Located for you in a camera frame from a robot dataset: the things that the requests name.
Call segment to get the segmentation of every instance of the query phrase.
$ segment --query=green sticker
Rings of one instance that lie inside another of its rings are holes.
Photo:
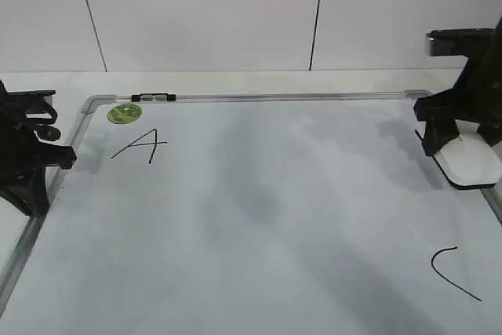
[[[135,104],[123,104],[115,106],[108,112],[108,120],[116,125],[126,125],[136,121],[143,111]]]

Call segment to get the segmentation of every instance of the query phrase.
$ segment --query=curved black line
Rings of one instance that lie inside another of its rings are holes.
[[[479,297],[476,297],[474,294],[472,294],[471,292],[468,292],[467,290],[465,290],[464,288],[462,288],[461,286],[455,284],[454,282],[452,282],[450,279],[446,278],[441,272],[438,271],[438,269],[434,266],[434,260],[436,259],[436,257],[441,254],[441,253],[444,253],[445,251],[452,251],[452,250],[456,250],[458,249],[457,246],[454,246],[454,247],[449,247],[447,249],[441,249],[439,250],[436,254],[434,254],[431,258],[431,266],[432,266],[432,269],[435,271],[436,274],[438,274],[439,276],[441,276],[443,279],[445,279],[447,282],[449,282],[452,286],[455,286],[456,288],[460,289],[462,292],[468,294],[469,296],[471,296],[472,298],[474,298],[475,300],[478,300],[479,302],[482,302],[481,298]]]

